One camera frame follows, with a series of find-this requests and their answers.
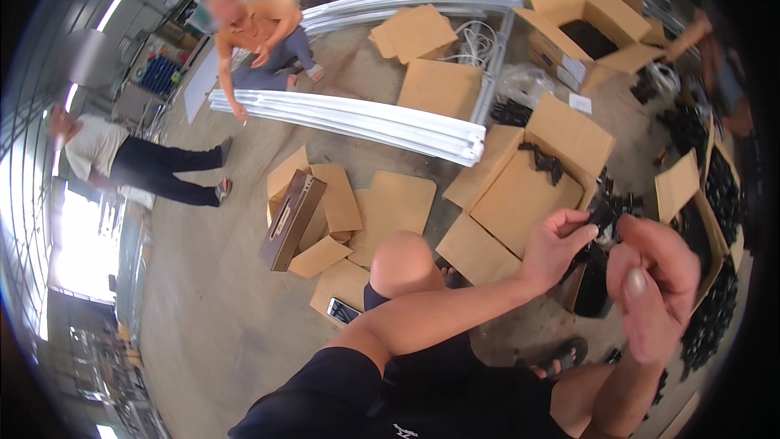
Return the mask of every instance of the smartphone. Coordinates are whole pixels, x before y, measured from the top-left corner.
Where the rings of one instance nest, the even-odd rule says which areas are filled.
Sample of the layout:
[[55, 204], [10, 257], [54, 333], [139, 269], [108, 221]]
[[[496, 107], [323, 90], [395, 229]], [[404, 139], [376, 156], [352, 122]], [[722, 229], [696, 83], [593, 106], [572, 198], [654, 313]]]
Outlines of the smartphone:
[[360, 312], [334, 297], [327, 304], [327, 315], [346, 325], [355, 320]]

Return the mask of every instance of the plastic bag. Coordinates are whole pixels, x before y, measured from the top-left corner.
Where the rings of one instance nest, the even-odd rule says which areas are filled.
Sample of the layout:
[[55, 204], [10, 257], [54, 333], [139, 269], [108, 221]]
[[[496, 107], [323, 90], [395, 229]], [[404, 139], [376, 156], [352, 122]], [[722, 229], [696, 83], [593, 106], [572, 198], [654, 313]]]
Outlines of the plastic bag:
[[498, 100], [512, 99], [531, 109], [539, 103], [541, 94], [555, 93], [555, 83], [544, 70], [531, 63], [507, 64], [498, 78]]

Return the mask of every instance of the white paper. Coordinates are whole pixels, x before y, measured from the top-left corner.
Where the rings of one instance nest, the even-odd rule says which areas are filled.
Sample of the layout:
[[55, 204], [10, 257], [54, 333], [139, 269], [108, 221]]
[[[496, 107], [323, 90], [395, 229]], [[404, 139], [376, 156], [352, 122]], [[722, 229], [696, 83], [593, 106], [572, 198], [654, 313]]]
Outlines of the white paper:
[[563, 85], [566, 85], [571, 90], [578, 90], [580, 88], [580, 83], [577, 82], [577, 79], [574, 78], [574, 75], [569, 73], [569, 70], [566, 70], [561, 65], [558, 65], [558, 67], [555, 69], [555, 76], [558, 77], [558, 80], [563, 82]]
[[582, 83], [585, 79], [585, 73], [587, 72], [585, 63], [579, 60], [572, 60], [567, 55], [563, 55], [563, 67], [574, 75], [578, 83]]
[[569, 106], [580, 112], [591, 113], [590, 99], [576, 93], [569, 94]]

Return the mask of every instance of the white shirt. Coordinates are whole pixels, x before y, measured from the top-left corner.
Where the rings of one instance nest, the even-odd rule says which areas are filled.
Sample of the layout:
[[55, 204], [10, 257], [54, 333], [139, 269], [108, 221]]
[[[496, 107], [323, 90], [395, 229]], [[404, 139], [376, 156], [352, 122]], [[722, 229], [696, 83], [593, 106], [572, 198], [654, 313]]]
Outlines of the white shirt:
[[78, 122], [83, 124], [81, 130], [65, 144], [65, 155], [73, 173], [86, 181], [95, 167], [108, 178], [116, 152], [130, 134], [127, 129], [106, 122], [102, 117], [85, 114]]

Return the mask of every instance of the white aluminum profile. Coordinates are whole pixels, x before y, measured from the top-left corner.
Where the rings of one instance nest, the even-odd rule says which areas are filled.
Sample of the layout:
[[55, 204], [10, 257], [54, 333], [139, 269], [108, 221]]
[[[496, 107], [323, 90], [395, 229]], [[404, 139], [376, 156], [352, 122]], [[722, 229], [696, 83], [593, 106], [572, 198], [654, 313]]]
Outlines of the white aluminum profile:
[[303, 11], [301, 27], [306, 28], [307, 24], [313, 23], [319, 18], [328, 17], [328, 20], [332, 20], [336, 17], [422, 4], [474, 7], [481, 11], [503, 11], [511, 7], [522, 7], [523, 1], [524, 0], [337, 0], [316, 7], [310, 7]]
[[[480, 160], [485, 127], [430, 112], [366, 100], [313, 93], [236, 90], [249, 115], [381, 142], [466, 167]], [[211, 108], [232, 112], [222, 90], [210, 93]]]

